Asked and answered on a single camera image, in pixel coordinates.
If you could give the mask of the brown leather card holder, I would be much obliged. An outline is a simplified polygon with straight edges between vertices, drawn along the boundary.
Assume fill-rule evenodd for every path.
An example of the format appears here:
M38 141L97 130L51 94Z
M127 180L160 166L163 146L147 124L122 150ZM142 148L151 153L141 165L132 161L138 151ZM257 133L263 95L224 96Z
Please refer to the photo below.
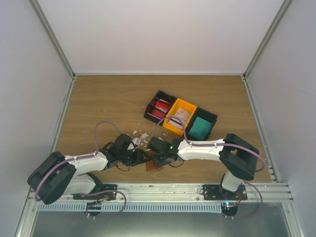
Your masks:
M152 160L152 155L154 153L152 151L145 151L145 155L146 155L146 171L147 172L158 172L158 171L162 171L163 167L156 167L154 164L154 161Z

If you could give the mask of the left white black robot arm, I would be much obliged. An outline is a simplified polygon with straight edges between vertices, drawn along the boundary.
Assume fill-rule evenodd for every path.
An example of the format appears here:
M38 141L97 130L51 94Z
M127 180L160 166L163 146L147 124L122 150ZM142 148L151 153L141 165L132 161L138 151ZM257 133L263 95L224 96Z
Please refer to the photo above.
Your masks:
M60 197L74 195L77 198L104 199L110 187L93 174L117 167L119 163L131 168L148 160L139 148L140 139L120 134L114 142L91 154L65 156L53 152L28 177L28 185L35 191L35 199L52 204Z

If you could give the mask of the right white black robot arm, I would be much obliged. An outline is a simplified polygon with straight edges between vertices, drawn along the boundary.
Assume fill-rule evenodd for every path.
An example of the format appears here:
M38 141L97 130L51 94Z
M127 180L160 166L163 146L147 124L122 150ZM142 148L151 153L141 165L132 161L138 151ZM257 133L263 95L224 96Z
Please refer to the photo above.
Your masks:
M219 196L230 200L244 181L252 181L256 173L259 151L234 134L215 141L190 141L184 138L173 139L172 143L152 137L147 149L153 152L152 159L156 167L172 164L176 161L193 159L221 162L227 173L219 187Z

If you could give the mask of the lower red card stack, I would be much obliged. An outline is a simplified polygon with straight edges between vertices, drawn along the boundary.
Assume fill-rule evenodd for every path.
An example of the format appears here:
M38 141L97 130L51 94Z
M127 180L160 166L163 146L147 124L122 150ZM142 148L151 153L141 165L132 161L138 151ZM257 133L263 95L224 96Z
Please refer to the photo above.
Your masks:
M150 115L152 115L155 118L162 119L165 117L165 113L162 111L154 109L152 112L150 112Z

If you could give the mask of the red card stack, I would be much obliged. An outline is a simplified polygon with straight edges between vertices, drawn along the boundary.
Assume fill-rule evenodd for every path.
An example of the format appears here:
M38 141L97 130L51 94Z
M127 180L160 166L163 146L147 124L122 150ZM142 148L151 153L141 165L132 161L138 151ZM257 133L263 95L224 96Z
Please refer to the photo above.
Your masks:
M152 115L155 118L162 119L165 117L165 113L162 111L154 109L152 112L150 112L150 115Z
M155 107L158 109L158 110L161 110L163 111L164 113L166 113L169 108L171 107L171 104L167 101L164 101L164 100L161 100L159 99L156 104L155 104Z

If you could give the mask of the white patterned card stack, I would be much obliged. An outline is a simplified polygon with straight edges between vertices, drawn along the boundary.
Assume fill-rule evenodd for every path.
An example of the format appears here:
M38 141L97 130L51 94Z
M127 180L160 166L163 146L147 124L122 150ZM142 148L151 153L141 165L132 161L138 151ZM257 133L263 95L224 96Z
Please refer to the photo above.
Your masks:
M183 125L185 125L188 122L190 115L191 115L190 112L182 108L178 108L173 116L179 118L182 121ZM182 130L181 122L175 118L171 118L168 124Z

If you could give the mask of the black bin with red cards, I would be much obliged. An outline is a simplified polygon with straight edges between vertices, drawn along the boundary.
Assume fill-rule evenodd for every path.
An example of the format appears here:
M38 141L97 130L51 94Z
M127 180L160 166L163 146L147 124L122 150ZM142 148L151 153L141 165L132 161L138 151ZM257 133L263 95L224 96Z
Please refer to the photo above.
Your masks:
M161 119L166 117L177 99L177 97L159 90L146 106L143 117L158 124Z

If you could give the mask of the teal card stack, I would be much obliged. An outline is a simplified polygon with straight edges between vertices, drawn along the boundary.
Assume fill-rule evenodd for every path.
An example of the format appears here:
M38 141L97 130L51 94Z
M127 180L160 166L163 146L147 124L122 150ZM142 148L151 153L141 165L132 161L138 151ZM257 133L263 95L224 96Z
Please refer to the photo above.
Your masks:
M198 140L206 140L211 128L211 122L201 117L197 117L189 131L189 135L194 136Z

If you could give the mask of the upper red card stack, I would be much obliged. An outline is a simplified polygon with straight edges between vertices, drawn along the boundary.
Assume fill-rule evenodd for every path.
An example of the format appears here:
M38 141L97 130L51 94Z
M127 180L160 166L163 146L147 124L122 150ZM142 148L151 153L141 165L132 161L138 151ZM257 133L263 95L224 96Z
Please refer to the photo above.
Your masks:
M171 104L167 101L164 101L164 100L161 100L159 99L156 104L155 104L155 107L158 109L158 110L161 110L163 111L164 113L166 113L169 108L171 107Z

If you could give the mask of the black bin with teal cards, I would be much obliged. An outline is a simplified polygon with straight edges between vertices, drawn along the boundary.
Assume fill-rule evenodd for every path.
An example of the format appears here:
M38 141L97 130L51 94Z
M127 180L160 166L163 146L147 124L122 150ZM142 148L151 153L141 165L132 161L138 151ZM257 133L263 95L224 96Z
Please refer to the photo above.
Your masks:
M197 107L186 127L186 136L192 141L206 141L217 121L218 116Z

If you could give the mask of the yellow plastic bin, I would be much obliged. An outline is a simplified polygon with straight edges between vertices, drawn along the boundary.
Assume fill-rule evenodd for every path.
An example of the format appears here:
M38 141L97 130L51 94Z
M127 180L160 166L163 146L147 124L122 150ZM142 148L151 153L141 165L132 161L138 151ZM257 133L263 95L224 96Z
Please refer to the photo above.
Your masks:
M197 106L178 98L174 102L169 112L167 113L166 117L173 116L173 117L179 118L186 128L189 124L189 121L193 117L196 109L197 109ZM182 136L184 133L182 130L181 123L175 118L166 118L163 121L162 126L179 136Z

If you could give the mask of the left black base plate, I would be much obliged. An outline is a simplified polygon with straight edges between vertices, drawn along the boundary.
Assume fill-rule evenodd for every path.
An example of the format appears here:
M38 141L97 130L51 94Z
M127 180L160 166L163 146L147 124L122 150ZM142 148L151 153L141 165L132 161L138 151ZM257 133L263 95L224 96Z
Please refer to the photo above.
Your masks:
M94 201L108 201L116 199L116 191L118 186L116 184L102 184L96 186L88 194L74 194L75 200L94 200Z

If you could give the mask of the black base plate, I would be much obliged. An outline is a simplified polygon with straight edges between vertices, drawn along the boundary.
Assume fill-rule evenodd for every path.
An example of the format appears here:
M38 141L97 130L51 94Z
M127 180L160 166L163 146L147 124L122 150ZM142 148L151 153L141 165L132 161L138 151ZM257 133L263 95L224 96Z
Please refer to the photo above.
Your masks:
M94 200L94 201L108 201L116 199L116 191L118 186L116 184L102 184L96 186L88 194L74 194L75 200Z
M239 185L235 192L227 191L219 184L202 185L200 194L204 200L247 200L245 185Z

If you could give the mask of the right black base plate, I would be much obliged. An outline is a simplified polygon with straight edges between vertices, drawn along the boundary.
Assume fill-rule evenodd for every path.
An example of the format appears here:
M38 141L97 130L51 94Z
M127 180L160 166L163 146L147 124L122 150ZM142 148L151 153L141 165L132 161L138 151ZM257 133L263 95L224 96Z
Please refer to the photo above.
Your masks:
M202 185L200 194L204 200L247 200L245 185L239 185L235 192L227 191L219 184Z

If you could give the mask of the aluminium front rail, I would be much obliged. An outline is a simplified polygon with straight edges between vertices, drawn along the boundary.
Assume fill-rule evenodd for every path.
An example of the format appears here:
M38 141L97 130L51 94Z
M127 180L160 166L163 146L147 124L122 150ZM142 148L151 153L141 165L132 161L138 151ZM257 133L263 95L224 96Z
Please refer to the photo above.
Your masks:
M210 195L200 183L118 183L115 202L224 202L223 198ZM246 202L293 202L289 186L285 183L245 184L245 191L240 192L230 202L239 202L239 197L247 195Z

